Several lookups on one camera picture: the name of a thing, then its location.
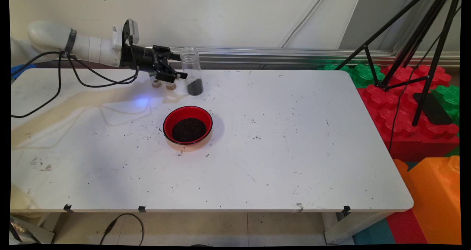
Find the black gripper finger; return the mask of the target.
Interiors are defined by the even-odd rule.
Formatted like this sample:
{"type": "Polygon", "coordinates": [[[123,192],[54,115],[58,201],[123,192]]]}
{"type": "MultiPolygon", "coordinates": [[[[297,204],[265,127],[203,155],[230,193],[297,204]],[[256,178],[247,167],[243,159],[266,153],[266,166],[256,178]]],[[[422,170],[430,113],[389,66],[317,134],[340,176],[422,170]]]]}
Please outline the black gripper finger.
{"type": "Polygon", "coordinates": [[[179,53],[174,53],[169,47],[153,46],[153,51],[156,52],[158,58],[166,58],[167,60],[181,61],[179,53]]]}
{"type": "Polygon", "coordinates": [[[175,71],[168,63],[158,61],[155,63],[155,78],[159,81],[174,83],[178,79],[186,79],[187,73],[175,71]]]}

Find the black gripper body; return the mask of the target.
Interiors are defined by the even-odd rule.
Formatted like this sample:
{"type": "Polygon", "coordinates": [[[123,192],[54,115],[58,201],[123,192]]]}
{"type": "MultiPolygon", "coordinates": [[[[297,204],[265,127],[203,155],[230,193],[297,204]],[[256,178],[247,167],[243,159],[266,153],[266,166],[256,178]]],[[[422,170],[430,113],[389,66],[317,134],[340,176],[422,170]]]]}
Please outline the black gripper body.
{"type": "Polygon", "coordinates": [[[155,71],[153,52],[151,48],[137,45],[134,45],[131,51],[131,46],[124,44],[121,49],[121,67],[136,69],[138,66],[140,71],[155,71]]]}

